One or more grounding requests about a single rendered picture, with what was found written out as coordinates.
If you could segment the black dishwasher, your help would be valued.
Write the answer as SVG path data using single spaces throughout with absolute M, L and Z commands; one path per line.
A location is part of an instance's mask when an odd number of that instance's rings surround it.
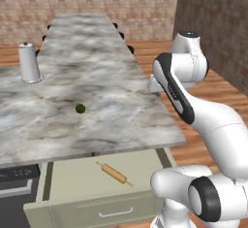
M 30 228 L 23 206 L 36 200 L 39 178 L 37 164 L 0 169 L 0 182 L 33 180 L 30 194 L 0 198 L 0 228 Z

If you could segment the cream open drawer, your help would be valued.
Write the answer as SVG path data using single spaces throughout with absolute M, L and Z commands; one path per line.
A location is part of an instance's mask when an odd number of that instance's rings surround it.
M 97 164 L 123 174 L 122 184 Z M 81 158 L 42 166 L 36 201 L 24 206 L 31 228 L 113 228 L 154 218 L 163 200 L 150 188 L 153 172 L 176 165 L 167 148 Z M 134 211 L 108 218 L 98 213 Z

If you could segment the white kettle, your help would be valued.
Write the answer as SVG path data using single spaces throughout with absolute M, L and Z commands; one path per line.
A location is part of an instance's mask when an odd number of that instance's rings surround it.
M 40 72 L 35 47 L 24 42 L 18 46 L 21 79 L 26 83 L 37 83 L 43 80 Z

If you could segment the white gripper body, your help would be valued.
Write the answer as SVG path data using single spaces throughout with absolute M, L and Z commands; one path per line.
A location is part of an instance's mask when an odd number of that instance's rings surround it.
M 160 96 L 163 92 L 163 88 L 159 83 L 156 81 L 154 76 L 151 76 L 149 78 L 149 81 L 147 83 L 147 88 L 151 93 L 156 94 L 157 96 Z

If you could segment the wooden rolling pin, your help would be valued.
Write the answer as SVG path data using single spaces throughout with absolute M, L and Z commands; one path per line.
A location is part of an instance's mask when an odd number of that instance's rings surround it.
M 132 183 L 128 182 L 128 179 L 121 174 L 120 172 L 116 171 L 115 169 L 111 168 L 108 164 L 101 164 L 97 162 L 97 164 L 101 167 L 102 171 L 111 176 L 112 178 L 116 179 L 122 184 L 128 184 L 130 186 L 134 186 Z

